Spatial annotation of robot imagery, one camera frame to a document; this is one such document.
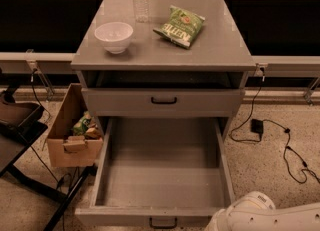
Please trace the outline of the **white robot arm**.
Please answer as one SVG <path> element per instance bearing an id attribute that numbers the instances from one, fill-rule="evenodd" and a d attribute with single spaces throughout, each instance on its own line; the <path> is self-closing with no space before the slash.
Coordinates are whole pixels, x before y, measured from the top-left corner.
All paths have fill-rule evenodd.
<path id="1" fill-rule="evenodd" d="M 320 204 L 277 209 L 253 191 L 216 212 L 204 231 L 320 231 Z"/>

